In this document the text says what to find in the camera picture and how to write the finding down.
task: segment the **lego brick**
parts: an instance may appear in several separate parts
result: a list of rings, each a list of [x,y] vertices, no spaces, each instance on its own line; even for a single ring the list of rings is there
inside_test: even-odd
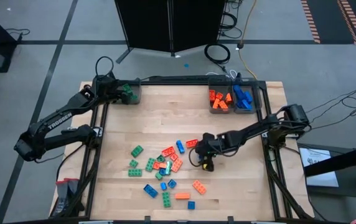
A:
[[[214,100],[215,100],[215,90],[209,90],[208,91],[208,97],[210,98],[211,102],[214,102]]]
[[[232,103],[232,96],[230,95],[230,93],[228,93],[227,96],[225,97],[225,101],[227,102],[227,104]]]
[[[219,105],[222,109],[228,109],[227,104],[226,104],[223,100],[221,100],[218,105]]]
[[[182,165],[182,162],[182,159],[177,158],[177,160],[175,160],[175,162],[173,163],[171,170],[174,172],[178,172],[179,168]]]
[[[165,175],[166,169],[160,168],[159,173],[160,173],[160,175]]]
[[[160,173],[156,173],[156,175],[154,175],[158,180],[161,180],[163,178],[163,176]]]
[[[141,169],[129,169],[128,176],[129,177],[142,177],[142,170]]]
[[[166,159],[164,158],[164,156],[160,155],[158,158],[157,158],[157,161],[158,162],[164,162]]]
[[[217,94],[215,95],[215,98],[216,98],[216,99],[222,100],[222,97],[223,97],[223,94],[222,94],[222,93],[217,93]]]
[[[204,194],[206,191],[206,188],[203,186],[202,183],[200,183],[200,181],[195,180],[195,182],[193,182],[193,187],[200,193],[200,194]]]
[[[192,148],[197,145],[197,139],[193,139],[186,142],[186,148]]]
[[[167,165],[166,165],[166,175],[170,175],[170,173],[171,173],[171,168],[172,168],[172,162],[171,162],[171,161],[167,161]]]
[[[178,159],[177,154],[175,154],[175,153],[171,154],[170,159],[171,159],[172,161],[177,160],[177,159]]]
[[[129,165],[133,168],[135,168],[138,165],[138,162],[136,162],[135,160],[131,160],[131,162],[129,162]]]
[[[160,183],[161,190],[167,190],[167,184],[165,182]]]
[[[195,209],[195,202],[188,201],[188,209]]]
[[[190,199],[190,193],[176,193],[176,199]]]
[[[171,207],[170,193],[169,192],[163,192],[162,196],[163,196],[164,208]]]
[[[177,141],[177,147],[178,147],[179,153],[182,154],[185,152],[184,145],[182,145],[182,142],[180,140]]]
[[[153,158],[149,158],[148,163],[146,164],[145,170],[148,172],[152,172],[153,170],[153,164],[156,160]]]
[[[154,162],[153,164],[153,169],[159,169],[160,168],[160,162]]]
[[[176,185],[177,185],[177,182],[175,182],[173,179],[171,179],[170,181],[168,181],[168,186],[170,187],[170,188],[174,188],[174,187],[176,187]]]
[[[245,100],[247,103],[253,102],[253,97],[251,97],[251,94],[248,91],[245,92]]]
[[[167,149],[161,151],[161,155],[164,157],[170,156],[171,154],[175,153],[174,147],[170,146]]]
[[[133,157],[136,158],[142,151],[143,148],[141,146],[136,146],[134,150],[131,152],[131,155],[133,155]]]
[[[215,99],[214,104],[213,104],[213,109],[217,109],[219,103],[220,103],[220,99]]]
[[[146,184],[145,188],[143,188],[146,193],[148,193],[152,198],[155,198],[157,196],[157,194],[159,192],[157,192],[156,190],[154,190],[154,188],[152,186],[150,186],[149,184]]]

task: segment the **wooden tabletop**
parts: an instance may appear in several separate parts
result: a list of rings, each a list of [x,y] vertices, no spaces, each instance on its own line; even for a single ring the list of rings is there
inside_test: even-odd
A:
[[[276,112],[287,103],[283,84],[267,82],[267,86],[272,112]],[[75,116],[72,126],[89,124],[90,118],[91,112]],[[214,172],[191,166],[188,150],[179,154],[176,149],[178,139],[182,142],[201,139],[204,132],[218,134],[239,130],[255,122],[255,114],[211,114],[207,86],[142,86],[139,105],[109,106],[91,219],[143,220],[144,216],[150,215],[151,220],[227,220],[227,216],[234,216],[235,221],[274,220],[261,138],[249,140],[233,157],[217,156]],[[286,142],[289,147],[297,149],[295,140],[287,139]],[[65,155],[79,145],[68,145]],[[128,177],[129,162],[133,159],[130,152],[137,145],[144,148],[136,158],[137,168],[143,169],[143,176]],[[175,147],[184,163],[178,172],[159,181],[154,176],[155,170],[147,172],[144,168],[150,157],[156,158],[169,146]],[[79,178],[83,155],[82,149],[66,161],[60,170],[60,180]],[[282,149],[281,160],[288,190],[313,216],[299,155]],[[177,186],[168,189],[172,207],[164,208],[160,182],[170,179],[174,179]],[[193,188],[194,180],[200,180],[207,188],[204,195]],[[151,198],[143,190],[146,184],[159,192],[156,198]],[[281,194],[278,188],[276,191],[284,217]],[[178,192],[190,193],[190,200],[196,203],[195,210],[187,209],[187,200],[174,198]],[[87,197],[88,191],[83,194],[84,205]]]

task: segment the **gray floor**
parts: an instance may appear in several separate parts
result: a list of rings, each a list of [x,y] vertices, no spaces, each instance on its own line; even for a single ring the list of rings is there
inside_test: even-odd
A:
[[[299,1],[258,2],[247,39],[312,40]],[[29,28],[32,33],[24,40],[58,40],[71,3],[72,0],[0,0],[0,24],[5,28]],[[251,1],[245,1],[240,9],[240,29],[250,5]],[[123,37],[112,0],[78,0],[67,40],[123,40]],[[232,53],[227,68],[249,75],[235,46],[227,47]],[[55,48],[55,45],[20,45],[9,71],[0,74],[0,202],[17,157],[12,147],[29,124]],[[97,58],[107,55],[116,60],[125,50],[124,45],[64,45],[40,117],[63,106],[78,91],[81,81],[92,79]],[[116,64],[114,72],[122,79],[220,72],[205,58],[203,50],[199,47],[179,52],[181,58],[172,58],[165,53],[134,49],[121,64]],[[211,48],[210,54],[222,58],[225,52]],[[305,109],[356,89],[356,45],[246,45],[243,56],[260,80],[282,81],[288,103],[302,104]],[[109,66],[107,61],[102,62],[100,73]],[[338,106],[317,119],[313,126],[338,121],[349,113],[350,110]],[[356,117],[312,131],[301,141],[356,147]],[[49,152],[45,157],[62,150]],[[24,164],[5,222],[47,218],[59,163],[57,159],[45,164]],[[345,222],[356,218],[353,198],[312,195],[312,202],[330,220]]]

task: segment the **green lego brick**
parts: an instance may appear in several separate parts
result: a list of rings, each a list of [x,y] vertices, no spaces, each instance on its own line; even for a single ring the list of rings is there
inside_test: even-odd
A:
[[[129,177],[142,177],[142,170],[141,169],[129,169],[128,176]]]
[[[156,173],[155,177],[156,177],[158,180],[161,180],[161,179],[163,178],[163,176],[162,176],[159,172]]]
[[[129,165],[135,168],[138,165],[138,162],[132,159],[131,162],[129,162]]]
[[[170,193],[169,192],[163,192],[162,196],[163,196],[164,208],[171,207]]]
[[[157,158],[157,161],[158,161],[158,162],[164,162],[164,161],[166,161],[166,159],[164,158],[164,156],[160,155],[160,156]]]
[[[146,164],[145,170],[148,172],[152,172],[153,170],[153,164],[156,160],[153,158],[149,158],[148,163]]]
[[[143,148],[141,146],[136,146],[135,149],[131,152],[131,155],[136,158],[142,151]]]

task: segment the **black cable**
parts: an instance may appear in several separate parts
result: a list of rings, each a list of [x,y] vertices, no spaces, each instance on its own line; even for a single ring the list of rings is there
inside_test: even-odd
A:
[[[222,47],[226,52],[227,52],[227,57],[225,59],[222,59],[222,60],[218,60],[218,59],[214,59],[212,58],[209,54],[208,54],[208,48],[210,48],[211,46],[219,46],[219,47]],[[230,60],[230,51],[228,49],[228,47],[222,45],[222,44],[208,44],[205,46],[204,48],[204,54],[205,56],[211,61],[213,62],[214,64],[218,65],[218,67],[221,68],[222,71],[224,71],[225,73],[228,73],[227,72],[227,69],[225,68],[225,66],[223,66],[223,64],[226,64],[229,62]]]
[[[62,167],[62,165],[66,162],[66,160],[70,157],[70,156],[72,156],[72,155],[74,155],[81,147],[83,147],[84,146],[84,144],[82,144],[81,146],[79,146],[78,148],[76,148],[72,153],[70,153],[66,158],[64,158],[63,160],[62,160],[62,162],[60,163],[60,165],[59,165],[59,167],[58,167],[58,170],[57,170],[57,172],[56,172],[56,181],[58,181],[58,178],[59,178],[59,171],[60,171],[60,168]]]
[[[8,32],[9,34],[19,34],[19,35],[29,35],[31,31],[29,29],[15,29],[15,28],[8,28],[5,29],[5,31],[12,30],[12,32]]]

